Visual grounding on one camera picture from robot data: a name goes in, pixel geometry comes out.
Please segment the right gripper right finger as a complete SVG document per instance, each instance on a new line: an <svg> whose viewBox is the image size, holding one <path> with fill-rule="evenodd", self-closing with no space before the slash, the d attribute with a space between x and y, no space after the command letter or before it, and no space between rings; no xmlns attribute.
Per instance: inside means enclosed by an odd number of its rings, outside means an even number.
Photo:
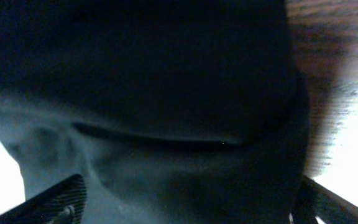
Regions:
<svg viewBox="0 0 358 224"><path fill-rule="evenodd" d="M358 207L304 176L295 206L290 213L293 224L358 224Z"/></svg>

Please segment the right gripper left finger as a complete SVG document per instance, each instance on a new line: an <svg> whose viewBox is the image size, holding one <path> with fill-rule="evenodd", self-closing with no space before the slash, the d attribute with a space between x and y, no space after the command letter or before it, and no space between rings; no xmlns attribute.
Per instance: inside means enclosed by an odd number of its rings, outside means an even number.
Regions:
<svg viewBox="0 0 358 224"><path fill-rule="evenodd" d="M0 224L80 224L87 200L85 181L75 174L0 215Z"/></svg>

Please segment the black garment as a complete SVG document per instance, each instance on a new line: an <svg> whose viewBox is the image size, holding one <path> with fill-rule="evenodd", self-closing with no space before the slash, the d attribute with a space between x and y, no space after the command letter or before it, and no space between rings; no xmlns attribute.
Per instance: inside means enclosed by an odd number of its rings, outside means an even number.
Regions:
<svg viewBox="0 0 358 224"><path fill-rule="evenodd" d="M308 113L284 1L0 0L0 141L85 223L287 223Z"/></svg>

